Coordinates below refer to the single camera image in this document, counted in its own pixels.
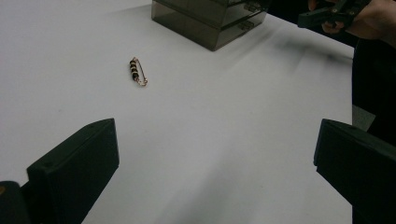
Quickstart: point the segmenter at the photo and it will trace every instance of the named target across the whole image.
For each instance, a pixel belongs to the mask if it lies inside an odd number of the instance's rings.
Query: gray floor
[[[352,107],[352,125],[364,131],[370,127],[375,115],[353,105]]]

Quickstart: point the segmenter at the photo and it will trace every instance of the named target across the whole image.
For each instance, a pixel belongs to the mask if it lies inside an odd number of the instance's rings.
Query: safety pin
[[[148,80],[145,77],[145,74],[143,73],[142,65],[140,64],[139,60],[136,57],[133,57],[132,60],[129,62],[130,69],[131,69],[131,74],[132,74],[132,79],[137,82],[140,86],[147,86]],[[139,78],[139,72],[137,70],[137,66],[139,65],[139,69],[142,73],[142,78],[143,80],[140,80]]]

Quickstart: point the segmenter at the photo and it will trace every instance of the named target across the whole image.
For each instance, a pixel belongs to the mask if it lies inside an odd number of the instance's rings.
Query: human hand
[[[338,0],[326,0],[337,3]],[[309,10],[317,6],[316,0],[308,0]],[[322,29],[328,34],[337,34],[344,28],[342,22],[336,21],[335,27],[329,22],[322,24]],[[394,0],[372,0],[352,24],[347,32],[364,39],[381,39],[396,48],[396,2]]]

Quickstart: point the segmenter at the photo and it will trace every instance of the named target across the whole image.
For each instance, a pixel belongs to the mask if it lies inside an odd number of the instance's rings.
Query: table surface
[[[351,223],[313,156],[322,119],[351,122],[353,48],[267,15],[212,52],[150,3],[0,1],[1,180],[114,118],[120,168],[84,223]]]

